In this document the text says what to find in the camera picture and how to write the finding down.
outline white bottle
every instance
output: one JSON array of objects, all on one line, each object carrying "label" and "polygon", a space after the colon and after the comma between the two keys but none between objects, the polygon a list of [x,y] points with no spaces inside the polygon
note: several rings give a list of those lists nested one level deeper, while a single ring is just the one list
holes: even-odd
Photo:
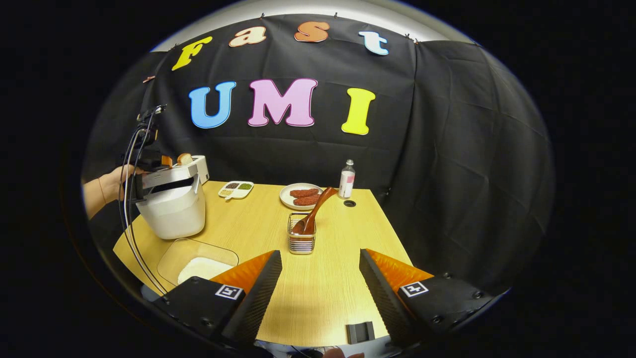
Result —
[{"label": "white bottle", "polygon": [[354,188],[354,178],[356,177],[356,171],[354,170],[354,161],[347,160],[347,166],[342,169],[340,173],[340,188],[338,189],[338,196],[341,199],[348,199],[351,197],[351,192]]}]

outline flour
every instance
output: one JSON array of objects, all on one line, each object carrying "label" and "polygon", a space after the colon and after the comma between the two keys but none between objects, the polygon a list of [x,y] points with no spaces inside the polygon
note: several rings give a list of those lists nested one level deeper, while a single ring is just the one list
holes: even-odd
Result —
[{"label": "flour", "polygon": [[186,265],[186,267],[183,268],[183,270],[181,270],[179,277],[177,278],[177,284],[181,285],[182,282],[192,276],[198,276],[209,280],[216,275],[228,271],[232,267],[234,266],[206,259],[205,257],[195,257]]}]

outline wooden table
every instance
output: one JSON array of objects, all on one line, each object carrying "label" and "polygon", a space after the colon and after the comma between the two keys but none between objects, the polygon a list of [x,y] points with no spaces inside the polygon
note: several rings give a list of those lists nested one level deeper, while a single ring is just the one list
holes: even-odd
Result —
[{"label": "wooden table", "polygon": [[[354,189],[357,205],[327,200],[316,217],[314,252],[294,255],[287,248],[287,218],[294,210],[279,199],[281,185],[256,184],[244,199],[226,202],[218,196],[225,182],[203,185],[206,222],[190,238],[233,250],[244,262],[267,251],[280,250],[282,273],[257,335],[258,340],[303,347],[348,344],[346,324],[373,322],[376,338],[388,335],[358,268],[360,249],[370,248],[411,264],[404,247],[370,190]],[[133,222],[137,246],[155,276],[169,290],[174,286],[157,275],[157,264],[172,244],[155,236],[146,221]],[[122,236],[115,254],[148,287]]]}]

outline pink letter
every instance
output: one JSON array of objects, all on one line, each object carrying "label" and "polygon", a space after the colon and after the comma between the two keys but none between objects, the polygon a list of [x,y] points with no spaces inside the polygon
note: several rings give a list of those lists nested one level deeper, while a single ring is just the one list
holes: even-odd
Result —
[{"label": "pink letter", "polygon": [[253,127],[266,125],[268,118],[265,116],[265,106],[275,124],[280,123],[282,116],[289,107],[289,117],[285,122],[295,127],[309,127],[314,125],[311,116],[312,91],[318,86],[318,81],[311,78],[299,78],[295,80],[281,96],[278,88],[272,80],[256,80],[249,84],[254,89],[254,111],[247,124]]}]

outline white plate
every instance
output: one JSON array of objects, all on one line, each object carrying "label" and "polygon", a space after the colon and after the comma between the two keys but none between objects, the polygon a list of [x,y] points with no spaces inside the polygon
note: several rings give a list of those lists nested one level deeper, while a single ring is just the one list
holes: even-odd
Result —
[{"label": "white plate", "polygon": [[292,190],[307,190],[307,189],[318,189],[318,195],[322,194],[322,189],[314,184],[296,183],[296,184],[288,185],[280,191],[280,201],[282,201],[282,203],[285,204],[288,208],[291,208],[294,210],[300,210],[300,211],[313,210],[315,207],[315,204],[307,205],[307,206],[294,205],[294,200],[296,198],[289,195],[289,193]]},{"label": "white plate", "polygon": [[[232,184],[232,183],[237,183],[238,187],[236,187],[235,189],[226,189],[225,188],[229,184]],[[249,184],[249,185],[252,185],[252,187],[249,188],[249,189],[239,189],[239,186],[241,184]],[[232,195],[232,199],[243,199],[244,197],[246,197],[249,194],[250,191],[252,191],[253,188],[254,188],[254,183],[252,183],[252,182],[238,182],[238,181],[235,180],[233,182],[225,183],[225,185],[219,190],[219,196],[220,197],[228,197],[229,194],[228,195],[221,195],[221,192],[224,191],[224,190],[229,190],[229,191],[231,191],[230,194]]]}]

